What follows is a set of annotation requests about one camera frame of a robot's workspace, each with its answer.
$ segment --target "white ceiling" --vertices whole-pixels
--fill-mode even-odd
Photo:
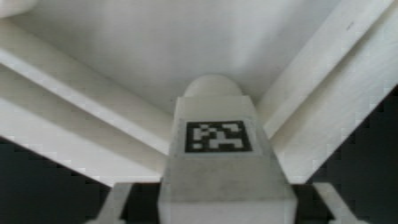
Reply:
[[[15,24],[171,112],[203,74],[257,100],[339,0],[40,0]]]

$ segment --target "black and white square marker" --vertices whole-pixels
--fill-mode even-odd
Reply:
[[[250,152],[243,121],[186,123],[186,153]]]

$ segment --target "beam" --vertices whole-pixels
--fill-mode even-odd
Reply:
[[[303,183],[398,84],[398,2],[278,129],[271,144]]]
[[[108,186],[159,181],[163,154],[3,67],[0,135]]]
[[[314,189],[333,216],[328,224],[367,224],[367,222],[356,219],[330,183],[314,183]]]
[[[394,0],[340,1],[257,103],[271,138]]]
[[[97,214],[95,220],[90,220],[84,224],[125,224],[120,220],[122,210],[125,207],[127,196],[132,188],[132,183],[116,183],[102,203],[102,208]]]
[[[168,152],[171,118],[8,21],[0,63],[141,143]]]

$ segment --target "white plastic part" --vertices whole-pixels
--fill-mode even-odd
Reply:
[[[225,76],[205,75],[189,83],[182,96],[241,96],[241,90]]]
[[[328,224],[367,224],[367,222],[356,220],[330,183],[314,183],[314,188],[333,215],[333,220],[328,222]]]
[[[38,0],[0,0],[0,18],[24,13]]]
[[[235,90],[235,84],[230,84],[227,78],[205,76],[187,87],[187,97],[177,99],[173,138],[157,200],[161,224],[257,224],[264,220],[266,224],[292,224],[296,198],[266,141],[251,101]],[[186,137],[187,130],[193,131],[187,125],[195,122],[219,124],[235,121],[243,123],[241,127],[235,126],[239,134],[246,134],[248,143],[243,147],[230,147],[251,150],[186,152],[187,144],[193,145]],[[216,148],[211,141],[219,140],[219,135],[223,142],[241,141],[243,137],[230,137],[230,133],[216,125],[207,130],[216,132],[214,137],[200,142],[207,144],[207,149]]]

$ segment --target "rounded white tip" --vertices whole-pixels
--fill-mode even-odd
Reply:
[[[232,80],[221,75],[203,75],[189,83],[184,97],[191,96],[241,96],[241,90]]]

